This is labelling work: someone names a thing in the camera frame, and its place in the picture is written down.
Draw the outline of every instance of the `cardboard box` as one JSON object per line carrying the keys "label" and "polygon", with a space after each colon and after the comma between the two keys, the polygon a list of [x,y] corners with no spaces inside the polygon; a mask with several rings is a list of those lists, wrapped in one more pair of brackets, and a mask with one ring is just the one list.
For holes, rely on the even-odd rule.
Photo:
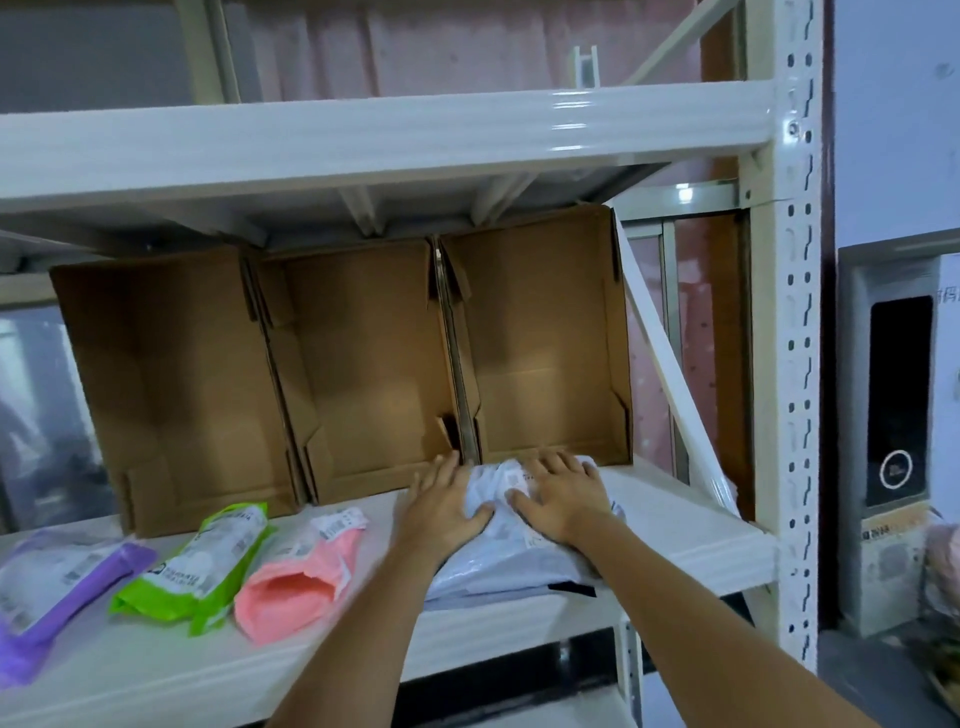
{"label": "cardboard box", "polygon": [[317,503],[383,493],[457,447],[432,249],[426,240],[256,266],[307,490]]}
{"label": "cardboard box", "polygon": [[195,530],[241,501],[297,508],[266,347],[233,248],[55,268],[126,530]]}
{"label": "cardboard box", "polygon": [[481,460],[563,447],[632,461],[627,308],[605,206],[442,239]]}

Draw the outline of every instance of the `circular logo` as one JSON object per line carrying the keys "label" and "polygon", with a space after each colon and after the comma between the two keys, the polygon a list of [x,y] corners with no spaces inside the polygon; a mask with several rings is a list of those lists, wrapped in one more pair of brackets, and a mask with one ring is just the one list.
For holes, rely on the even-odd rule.
{"label": "circular logo", "polygon": [[895,449],[880,463],[880,483],[888,491],[896,491],[906,485],[913,474],[913,458],[905,449]]}

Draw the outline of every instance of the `white package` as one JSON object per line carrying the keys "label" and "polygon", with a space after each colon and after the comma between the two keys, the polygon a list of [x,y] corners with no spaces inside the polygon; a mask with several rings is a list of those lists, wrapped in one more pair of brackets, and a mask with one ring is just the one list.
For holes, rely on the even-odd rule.
{"label": "white package", "polygon": [[[593,462],[585,456],[577,459]],[[532,482],[533,476],[516,460],[472,470],[464,511],[472,517],[483,503],[491,501],[495,506],[493,518],[483,533],[453,554],[437,572],[427,601],[529,590],[565,581],[597,583],[583,556],[541,536],[510,507],[507,491],[517,489],[529,496]]]}

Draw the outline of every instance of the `pink plastic package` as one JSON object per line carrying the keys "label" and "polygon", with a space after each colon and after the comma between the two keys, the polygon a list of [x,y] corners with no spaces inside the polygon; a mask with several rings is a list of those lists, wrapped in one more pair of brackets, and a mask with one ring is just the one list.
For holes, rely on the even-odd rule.
{"label": "pink plastic package", "polygon": [[83,607],[156,553],[124,539],[43,529],[0,560],[0,689],[34,681],[55,637]]}
{"label": "pink plastic package", "polygon": [[281,529],[264,544],[233,599],[256,644],[282,640],[328,614],[353,577],[367,519],[348,508]]}

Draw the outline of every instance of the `hand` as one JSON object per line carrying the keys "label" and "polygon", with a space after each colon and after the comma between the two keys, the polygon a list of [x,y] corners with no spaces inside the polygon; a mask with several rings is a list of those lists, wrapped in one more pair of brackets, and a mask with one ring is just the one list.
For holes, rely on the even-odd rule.
{"label": "hand", "polygon": [[446,458],[438,455],[426,473],[414,476],[397,530],[396,546],[426,555],[437,569],[493,517],[491,503],[480,506],[471,519],[464,515],[470,468],[458,468],[459,461],[456,450]]}
{"label": "hand", "polygon": [[582,464],[569,452],[541,450],[523,468],[537,481],[536,500],[518,490],[507,498],[531,527],[558,544],[571,543],[573,523],[584,514],[610,516],[610,501],[600,472],[590,463]]}

